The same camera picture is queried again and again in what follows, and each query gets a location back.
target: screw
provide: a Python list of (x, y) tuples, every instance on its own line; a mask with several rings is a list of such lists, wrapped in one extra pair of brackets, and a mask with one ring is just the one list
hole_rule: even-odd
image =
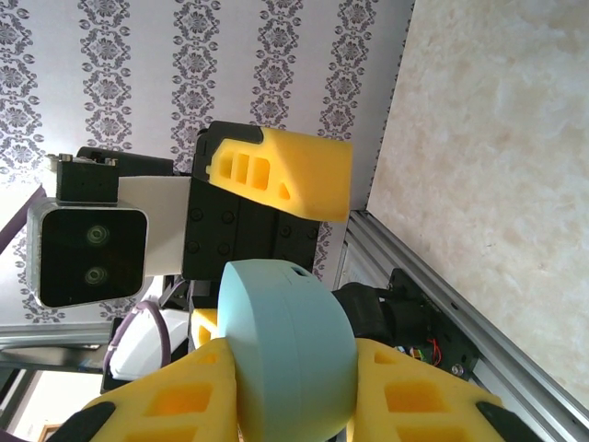
[(201, 245), (196, 241), (191, 241), (187, 244), (188, 253), (196, 253), (201, 249)]
[(231, 248), (229, 247), (229, 244), (223, 243), (217, 248), (217, 251), (220, 255), (226, 255), (229, 253), (229, 251), (231, 251)]
[(462, 378), (462, 375), (464, 375), (464, 368), (460, 364), (455, 364), (452, 366), (452, 374)]
[(233, 215), (233, 212), (225, 212), (221, 219), (225, 224), (231, 224), (236, 219), (236, 216)]
[(192, 209), (191, 210), (191, 220), (192, 221), (200, 221), (204, 214), (202, 213), (201, 209)]
[(288, 226), (283, 227), (283, 228), (280, 229), (280, 234), (284, 238), (290, 237), (292, 232), (293, 232), (293, 230), (290, 227), (288, 227)]

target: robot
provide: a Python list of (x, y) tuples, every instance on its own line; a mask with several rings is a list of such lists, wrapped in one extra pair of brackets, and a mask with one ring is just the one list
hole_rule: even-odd
[(323, 442), (344, 427), (351, 442), (540, 440), (487, 391), (360, 337), (309, 272), (318, 222), (349, 212), (349, 144), (213, 122), (190, 176), (78, 156), (54, 158), (56, 198), (29, 209), (41, 304), (127, 297), (176, 273), (213, 302), (192, 314), (195, 351), (92, 401), (52, 442)]

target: yellow foam part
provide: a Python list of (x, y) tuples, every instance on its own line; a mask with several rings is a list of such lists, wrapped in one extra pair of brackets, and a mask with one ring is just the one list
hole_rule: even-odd
[(219, 336), (217, 329), (217, 309), (197, 308), (191, 316), (191, 337), (194, 346), (199, 348)]
[(87, 407), (116, 410), (92, 442), (237, 442), (234, 359), (215, 339), (156, 373), (113, 390)]
[(350, 211), (352, 145), (261, 128), (260, 145), (225, 139), (209, 181), (301, 218), (345, 222)]
[(487, 391), (371, 340), (357, 339), (358, 396), (349, 442), (502, 442), (476, 403)]

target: patterned wallpaper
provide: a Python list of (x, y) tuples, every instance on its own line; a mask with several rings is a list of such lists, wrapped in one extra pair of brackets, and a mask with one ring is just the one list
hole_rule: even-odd
[[(43, 156), (82, 145), (186, 171), (197, 133), (219, 119), (353, 142), (352, 207), (363, 208), (410, 14), (407, 0), (0, 0), (0, 185), (39, 182)], [(320, 229), (324, 280), (344, 231)], [(130, 307), (39, 308), (23, 245), (0, 257), (5, 292), (21, 295), (0, 323), (109, 320)]]

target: metal rail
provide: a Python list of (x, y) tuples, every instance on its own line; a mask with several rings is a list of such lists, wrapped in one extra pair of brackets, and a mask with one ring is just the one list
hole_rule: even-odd
[[(352, 213), (344, 252), (381, 286), (403, 269), (479, 348), (472, 381), (502, 397), (540, 437), (589, 441), (589, 412), (371, 214)], [(341, 268), (345, 273), (345, 263)]]

